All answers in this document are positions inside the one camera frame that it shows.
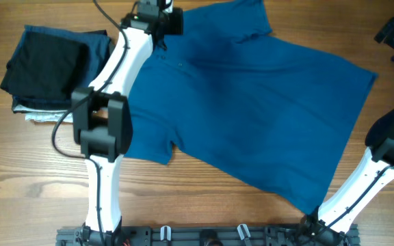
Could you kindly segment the blue polo shirt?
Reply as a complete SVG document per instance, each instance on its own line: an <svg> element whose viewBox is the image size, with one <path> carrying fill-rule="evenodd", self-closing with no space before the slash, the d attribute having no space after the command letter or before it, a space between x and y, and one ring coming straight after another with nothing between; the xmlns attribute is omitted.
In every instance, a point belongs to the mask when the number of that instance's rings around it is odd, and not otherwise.
<svg viewBox="0 0 394 246"><path fill-rule="evenodd" d="M376 74L271 35L262 1L186 11L131 88L132 159L172 149L303 213L324 200Z"/></svg>

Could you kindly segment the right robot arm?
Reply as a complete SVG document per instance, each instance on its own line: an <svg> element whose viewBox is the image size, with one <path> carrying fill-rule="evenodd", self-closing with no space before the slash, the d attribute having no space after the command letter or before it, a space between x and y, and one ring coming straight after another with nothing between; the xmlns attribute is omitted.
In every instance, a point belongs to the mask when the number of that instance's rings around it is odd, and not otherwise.
<svg viewBox="0 0 394 246"><path fill-rule="evenodd" d="M351 245L355 218L394 180L394 109L373 124L365 146L360 163L340 189L303 217L294 245Z"/></svg>

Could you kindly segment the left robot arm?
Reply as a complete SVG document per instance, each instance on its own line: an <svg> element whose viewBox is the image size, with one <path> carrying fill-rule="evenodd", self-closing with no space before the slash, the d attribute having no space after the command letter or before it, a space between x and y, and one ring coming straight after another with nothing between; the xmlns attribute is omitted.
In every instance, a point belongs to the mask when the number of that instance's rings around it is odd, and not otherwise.
<svg viewBox="0 0 394 246"><path fill-rule="evenodd" d="M166 35L183 33L183 11L172 1L137 1L117 25L118 41L88 87L71 96L73 134L89 178L88 215L73 240L57 245L122 245L120 164L133 136L128 96L135 79Z"/></svg>

